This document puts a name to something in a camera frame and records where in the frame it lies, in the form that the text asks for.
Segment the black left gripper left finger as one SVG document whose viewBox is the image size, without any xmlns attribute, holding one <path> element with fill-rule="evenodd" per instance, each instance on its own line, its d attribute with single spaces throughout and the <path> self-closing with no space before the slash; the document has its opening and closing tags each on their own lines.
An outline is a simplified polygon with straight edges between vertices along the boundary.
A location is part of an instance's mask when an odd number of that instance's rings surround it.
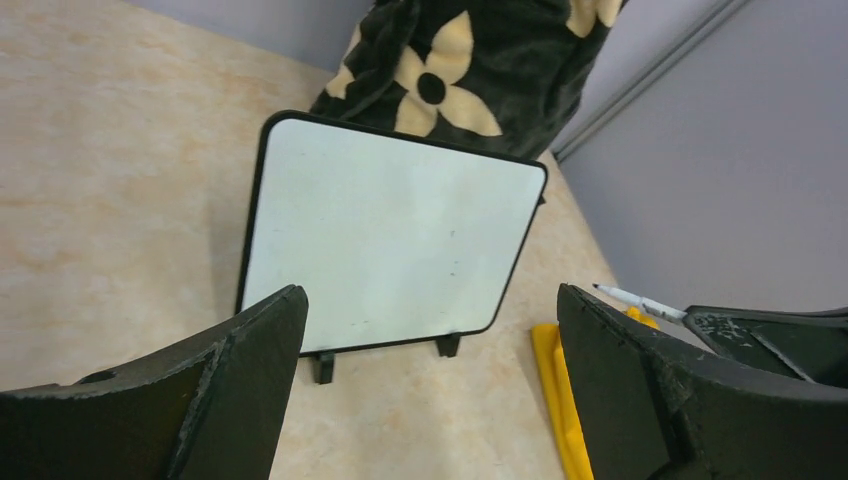
<svg viewBox="0 0 848 480">
<path fill-rule="evenodd" d="M 308 312 L 290 285 L 168 347 L 1 395 L 5 479 L 266 479 Z"/>
</svg>

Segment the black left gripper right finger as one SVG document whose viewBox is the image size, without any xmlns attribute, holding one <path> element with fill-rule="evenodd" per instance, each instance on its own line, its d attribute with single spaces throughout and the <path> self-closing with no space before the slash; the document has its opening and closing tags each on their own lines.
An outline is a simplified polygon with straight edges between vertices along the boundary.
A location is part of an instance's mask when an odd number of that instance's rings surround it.
<svg viewBox="0 0 848 480">
<path fill-rule="evenodd" d="M 563 284 L 557 318 L 598 479 L 843 479 L 847 392 L 719 357 Z"/>
</svg>

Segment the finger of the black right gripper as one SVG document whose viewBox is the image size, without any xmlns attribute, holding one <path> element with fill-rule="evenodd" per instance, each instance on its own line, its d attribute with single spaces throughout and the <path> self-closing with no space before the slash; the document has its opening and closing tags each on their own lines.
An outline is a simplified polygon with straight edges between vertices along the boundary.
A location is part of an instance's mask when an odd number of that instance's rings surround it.
<svg viewBox="0 0 848 480">
<path fill-rule="evenodd" d="M 691 306 L 683 325 L 717 355 L 771 373 L 847 386 L 847 309 L 778 312 Z"/>
</svg>

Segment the white marker pen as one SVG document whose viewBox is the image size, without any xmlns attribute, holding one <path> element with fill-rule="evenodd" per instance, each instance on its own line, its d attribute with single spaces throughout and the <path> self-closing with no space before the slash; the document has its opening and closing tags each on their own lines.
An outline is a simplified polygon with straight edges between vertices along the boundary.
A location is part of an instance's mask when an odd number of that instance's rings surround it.
<svg viewBox="0 0 848 480">
<path fill-rule="evenodd" d="M 636 295 L 618 287 L 597 283 L 594 283 L 593 287 L 607 296 L 626 304 L 628 307 L 636 307 L 642 313 L 656 318 L 661 318 L 671 323 L 681 325 L 683 318 L 686 316 L 686 312 L 683 310 L 662 304 L 647 297 Z"/>
</svg>

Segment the small black-framed whiteboard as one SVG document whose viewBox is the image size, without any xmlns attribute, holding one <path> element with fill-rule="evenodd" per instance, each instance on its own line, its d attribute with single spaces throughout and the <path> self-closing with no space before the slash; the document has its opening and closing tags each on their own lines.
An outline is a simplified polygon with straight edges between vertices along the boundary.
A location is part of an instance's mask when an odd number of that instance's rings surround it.
<svg viewBox="0 0 848 480">
<path fill-rule="evenodd" d="M 235 308 L 303 287 L 300 353 L 319 384 L 339 353 L 431 341 L 453 357 L 494 324 L 547 180 L 535 160 L 274 113 L 260 130 Z"/>
</svg>

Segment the yellow cloth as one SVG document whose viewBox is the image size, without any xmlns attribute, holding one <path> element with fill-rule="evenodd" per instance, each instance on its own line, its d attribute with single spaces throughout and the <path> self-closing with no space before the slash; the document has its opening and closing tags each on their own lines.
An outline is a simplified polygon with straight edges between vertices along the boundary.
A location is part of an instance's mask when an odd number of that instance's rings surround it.
<svg viewBox="0 0 848 480">
<path fill-rule="evenodd" d="M 531 339 L 555 443 L 569 479 L 648 479 L 670 455 L 644 356 L 616 312 L 562 306 Z"/>
</svg>

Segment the black floral plush blanket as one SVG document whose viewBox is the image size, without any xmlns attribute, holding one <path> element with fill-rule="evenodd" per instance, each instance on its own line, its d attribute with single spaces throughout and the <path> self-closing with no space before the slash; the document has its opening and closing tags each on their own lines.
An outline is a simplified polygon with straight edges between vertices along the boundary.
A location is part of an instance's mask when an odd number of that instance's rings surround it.
<svg viewBox="0 0 848 480">
<path fill-rule="evenodd" d="M 310 111 L 533 160 L 577 112 L 625 5 L 376 1 Z"/>
</svg>

